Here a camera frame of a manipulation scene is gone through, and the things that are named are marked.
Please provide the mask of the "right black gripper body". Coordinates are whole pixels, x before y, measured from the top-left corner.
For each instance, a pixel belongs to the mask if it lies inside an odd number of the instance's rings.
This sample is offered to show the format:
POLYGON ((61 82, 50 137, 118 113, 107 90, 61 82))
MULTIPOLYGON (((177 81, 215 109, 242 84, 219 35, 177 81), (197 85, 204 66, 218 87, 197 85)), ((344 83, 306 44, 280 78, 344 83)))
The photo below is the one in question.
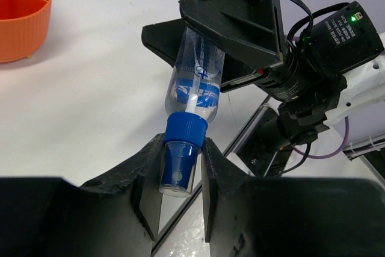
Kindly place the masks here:
POLYGON ((345 73, 374 60, 384 51, 383 42, 362 6, 335 4, 314 12, 326 15, 311 33, 303 31, 295 43, 286 40, 283 66, 255 71, 251 80, 225 82, 221 91, 254 84, 284 103, 322 102, 338 94, 345 73))

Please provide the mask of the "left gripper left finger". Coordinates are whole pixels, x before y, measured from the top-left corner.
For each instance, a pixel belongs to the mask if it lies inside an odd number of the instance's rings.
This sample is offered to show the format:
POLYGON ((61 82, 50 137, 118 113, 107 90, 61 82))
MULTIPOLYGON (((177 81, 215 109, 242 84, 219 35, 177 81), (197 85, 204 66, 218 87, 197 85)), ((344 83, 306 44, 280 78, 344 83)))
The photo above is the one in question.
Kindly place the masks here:
POLYGON ((1 255, 150 256, 163 138, 79 187, 59 177, 2 178, 1 255))

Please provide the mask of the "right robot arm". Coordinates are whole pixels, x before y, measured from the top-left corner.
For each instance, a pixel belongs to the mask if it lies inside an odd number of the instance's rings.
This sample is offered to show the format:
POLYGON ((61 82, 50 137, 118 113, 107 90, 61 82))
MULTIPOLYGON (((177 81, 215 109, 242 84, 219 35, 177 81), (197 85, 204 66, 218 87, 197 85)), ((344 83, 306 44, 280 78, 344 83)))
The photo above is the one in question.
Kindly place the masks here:
MULTIPOLYGON (((280 102, 239 158, 253 174, 274 149, 316 140, 354 108, 384 97, 384 41, 358 2, 308 12, 289 32, 281 0, 181 0, 178 20, 145 26, 143 45, 176 67, 193 32, 224 53, 221 91, 256 85, 280 102)), ((290 0, 299 7, 300 0, 290 0)))

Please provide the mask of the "blue capped glue bottle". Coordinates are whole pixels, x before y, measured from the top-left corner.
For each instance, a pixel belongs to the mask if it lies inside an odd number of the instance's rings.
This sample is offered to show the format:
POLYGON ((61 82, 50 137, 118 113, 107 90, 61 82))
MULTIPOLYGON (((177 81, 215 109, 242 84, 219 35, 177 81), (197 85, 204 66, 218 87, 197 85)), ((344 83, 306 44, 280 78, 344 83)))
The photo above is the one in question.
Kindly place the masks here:
POLYGON ((225 53, 186 28, 168 90, 164 165, 159 191, 189 197, 208 125, 218 110, 225 53))

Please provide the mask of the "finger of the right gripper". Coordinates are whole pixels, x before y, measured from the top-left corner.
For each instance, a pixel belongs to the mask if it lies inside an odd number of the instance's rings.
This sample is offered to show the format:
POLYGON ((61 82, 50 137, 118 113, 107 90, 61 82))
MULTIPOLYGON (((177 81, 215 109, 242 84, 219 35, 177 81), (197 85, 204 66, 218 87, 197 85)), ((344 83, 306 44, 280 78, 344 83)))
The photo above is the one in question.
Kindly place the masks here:
POLYGON ((191 29, 252 69, 285 62, 280 0, 180 0, 179 7, 191 29))
MULTIPOLYGON (((170 66, 174 66, 185 30, 181 19, 146 25, 142 29, 142 44, 170 66)), ((222 74, 222 88, 238 88, 256 81, 258 71, 226 55, 222 74)))

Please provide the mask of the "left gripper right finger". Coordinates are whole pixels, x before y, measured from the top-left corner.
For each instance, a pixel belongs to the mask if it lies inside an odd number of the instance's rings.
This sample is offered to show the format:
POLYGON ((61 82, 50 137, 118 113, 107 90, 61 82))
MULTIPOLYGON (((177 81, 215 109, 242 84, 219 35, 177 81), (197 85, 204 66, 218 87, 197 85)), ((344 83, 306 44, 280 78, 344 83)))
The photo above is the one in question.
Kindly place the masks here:
POLYGON ((384 255, 384 189, 375 181, 252 177, 207 138, 202 193, 211 256, 384 255))

